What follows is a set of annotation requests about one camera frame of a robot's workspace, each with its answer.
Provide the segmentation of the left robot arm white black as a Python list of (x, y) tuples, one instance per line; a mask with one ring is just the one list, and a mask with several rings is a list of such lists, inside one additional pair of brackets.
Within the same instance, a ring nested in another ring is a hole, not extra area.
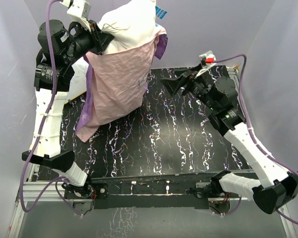
[(34, 76), (35, 128), (30, 148), (21, 158), (54, 170), (75, 186), (80, 197), (87, 198), (93, 190), (86, 182), (88, 175), (75, 163), (74, 152), (60, 146), (63, 108), (75, 74), (73, 65), (87, 52), (102, 55), (114, 36), (102, 32), (93, 20), (88, 20), (88, 30), (78, 22), (72, 22), (68, 29), (60, 20), (53, 19), (49, 23), (49, 35), (45, 23), (39, 28), (41, 49), (36, 57)]

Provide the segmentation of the pink purple Elsa pillowcase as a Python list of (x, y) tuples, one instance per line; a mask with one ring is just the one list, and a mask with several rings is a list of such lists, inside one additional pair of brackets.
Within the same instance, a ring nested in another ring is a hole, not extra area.
[(88, 141), (101, 125), (142, 105), (153, 58), (162, 58), (167, 42), (167, 32), (160, 30), (152, 40), (137, 48), (114, 54), (86, 54), (89, 62), (86, 100), (76, 127), (76, 135), (82, 142)]

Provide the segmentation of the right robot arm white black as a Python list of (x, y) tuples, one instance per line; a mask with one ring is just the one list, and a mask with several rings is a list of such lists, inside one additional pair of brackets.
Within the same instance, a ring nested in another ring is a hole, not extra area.
[(211, 110), (208, 118), (213, 128), (240, 152), (257, 175), (252, 179), (224, 170), (213, 176), (209, 185), (198, 189), (199, 193), (218, 197), (235, 193), (253, 200), (267, 214), (296, 197), (298, 176), (270, 160), (252, 141), (245, 117), (236, 106), (238, 92), (231, 78), (222, 76), (209, 83), (204, 75), (187, 70), (178, 78), (162, 79), (161, 83), (171, 96), (183, 88), (183, 95), (191, 93), (206, 105)]

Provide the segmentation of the white pillow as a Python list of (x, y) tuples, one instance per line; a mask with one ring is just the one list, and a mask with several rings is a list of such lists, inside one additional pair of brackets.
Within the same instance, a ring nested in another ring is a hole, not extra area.
[(165, 28), (155, 22), (155, 7), (154, 0), (132, 0), (105, 13), (98, 26), (103, 32), (114, 36), (105, 53), (118, 53), (154, 41), (155, 56), (161, 59), (168, 36)]

